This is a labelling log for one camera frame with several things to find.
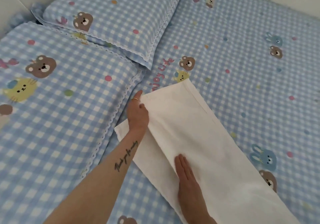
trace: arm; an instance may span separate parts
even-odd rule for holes
[[[179,154],[174,158],[174,163],[179,178],[178,200],[188,224],[217,224],[208,213],[202,191],[186,157]]]
[[[149,123],[149,115],[140,105],[142,91],[129,102],[129,132],[119,145],[95,167],[51,213],[44,224],[105,224],[111,214],[129,165]]]

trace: blue checkered pillow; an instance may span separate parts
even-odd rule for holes
[[[0,42],[0,222],[40,223],[98,164],[143,71],[32,22]]]
[[[55,0],[43,20],[122,48],[151,69],[154,50],[179,0]]]

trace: checkered fabric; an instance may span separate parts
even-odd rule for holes
[[[0,223],[44,221],[98,164],[143,74],[32,22],[1,40]]]
[[[55,0],[43,19],[86,34],[94,43],[122,48],[128,52],[126,56],[151,69],[157,42],[178,1]]]
[[[279,197],[301,224],[318,223],[319,20],[266,0],[215,0],[213,8],[205,0],[180,0],[170,23],[152,70],[133,93],[177,83],[177,70],[185,71],[180,60],[193,57],[194,68],[186,72],[235,143],[257,170],[273,174]],[[281,59],[270,54],[270,46],[281,49]],[[113,134],[105,154],[117,143]],[[253,144],[263,150],[260,155]],[[275,169],[262,161],[265,153]],[[108,223],[121,215],[138,224],[180,223],[134,163]]]

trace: script tattoo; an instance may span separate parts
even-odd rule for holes
[[[125,164],[127,164],[127,156],[129,156],[129,157],[131,156],[130,154],[131,154],[132,149],[134,149],[134,147],[138,147],[138,142],[137,141],[135,141],[132,144],[130,149],[126,149],[125,150],[126,154],[124,155],[123,158],[120,158],[120,162],[114,164],[114,169],[115,170],[118,170],[118,172],[120,172],[120,167],[122,166],[122,163],[124,162]]]

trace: folded white fabric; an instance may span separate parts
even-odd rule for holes
[[[218,224],[299,223],[266,184],[190,80],[143,95],[150,122],[134,162],[187,224],[174,157],[186,156]],[[115,128],[119,141],[127,120]]]

